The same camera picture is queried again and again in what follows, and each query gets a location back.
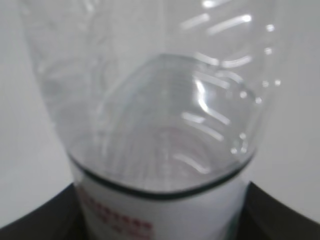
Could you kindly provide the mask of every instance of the black surface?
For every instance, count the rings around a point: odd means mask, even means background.
[[[0,229],[0,240],[88,240],[74,187],[67,187],[34,212]],[[252,183],[237,240],[320,240],[320,225]]]
[[[70,185],[37,210],[0,229],[0,240],[60,240],[79,213],[76,192]]]

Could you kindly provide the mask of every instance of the white background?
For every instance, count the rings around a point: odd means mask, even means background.
[[[319,3],[286,1],[297,38],[255,161],[254,182],[320,223]],[[0,1],[0,226],[33,211],[72,178],[33,78],[14,0]]]

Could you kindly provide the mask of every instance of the transparent plastic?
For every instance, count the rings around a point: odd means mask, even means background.
[[[172,194],[248,164],[281,83],[276,0],[20,3],[44,101],[85,171]]]

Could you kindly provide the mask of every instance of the plastic bottle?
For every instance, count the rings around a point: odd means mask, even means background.
[[[92,239],[233,239],[280,84],[276,1],[20,2]]]

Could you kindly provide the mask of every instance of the bottle label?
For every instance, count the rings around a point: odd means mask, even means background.
[[[222,185],[176,200],[125,194],[71,168],[94,240],[229,240],[237,230],[251,166]]]

